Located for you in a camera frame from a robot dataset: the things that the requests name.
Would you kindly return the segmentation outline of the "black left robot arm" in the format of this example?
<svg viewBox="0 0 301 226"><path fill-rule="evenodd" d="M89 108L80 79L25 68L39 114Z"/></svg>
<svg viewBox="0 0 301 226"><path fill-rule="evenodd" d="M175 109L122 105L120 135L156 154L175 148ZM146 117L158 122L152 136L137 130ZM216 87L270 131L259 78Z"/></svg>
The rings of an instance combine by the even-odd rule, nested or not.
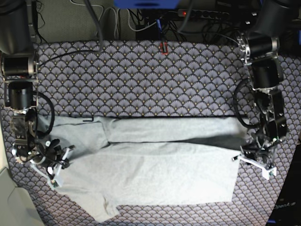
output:
<svg viewBox="0 0 301 226"><path fill-rule="evenodd" d="M272 165L274 149L287 135L284 99L279 85L284 75L279 62L280 36L298 12L299 0L264 0L253 12L254 24L238 37L248 78L240 86L251 83L254 105L259 110L258 130L252 141L241 147L248 159L261 159Z"/></svg>

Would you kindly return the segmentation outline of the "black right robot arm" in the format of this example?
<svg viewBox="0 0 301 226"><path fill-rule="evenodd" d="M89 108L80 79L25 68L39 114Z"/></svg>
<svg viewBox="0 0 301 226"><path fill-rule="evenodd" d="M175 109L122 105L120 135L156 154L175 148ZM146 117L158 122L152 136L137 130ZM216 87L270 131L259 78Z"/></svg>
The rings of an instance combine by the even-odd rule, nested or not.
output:
<svg viewBox="0 0 301 226"><path fill-rule="evenodd" d="M42 143L53 128L55 109L44 94L34 90L38 81L38 56L34 50L28 18L28 4L24 0L0 2L0 72L4 81L5 107L13 111L10 129L15 136L12 153L20 163L32 161L44 168L69 167L63 158L59 139ZM50 125L46 131L38 130L38 100L42 98L50 107Z"/></svg>

